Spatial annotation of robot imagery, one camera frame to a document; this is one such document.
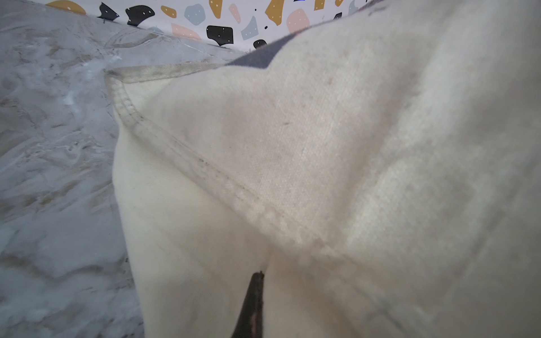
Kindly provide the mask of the cream canvas tote bag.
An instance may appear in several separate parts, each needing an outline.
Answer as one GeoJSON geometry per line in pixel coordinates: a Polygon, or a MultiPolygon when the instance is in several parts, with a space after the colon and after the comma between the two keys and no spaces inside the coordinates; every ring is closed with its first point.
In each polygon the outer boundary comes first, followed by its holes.
{"type": "Polygon", "coordinates": [[[539,1],[371,1],[110,70],[146,337],[540,336],[539,1]]]}

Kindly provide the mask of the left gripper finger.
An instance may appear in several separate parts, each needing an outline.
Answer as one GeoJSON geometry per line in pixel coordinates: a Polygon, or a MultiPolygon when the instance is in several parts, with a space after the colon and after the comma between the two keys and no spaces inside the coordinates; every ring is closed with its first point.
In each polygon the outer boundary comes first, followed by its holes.
{"type": "Polygon", "coordinates": [[[263,337],[264,273],[252,275],[232,338],[263,337]]]}

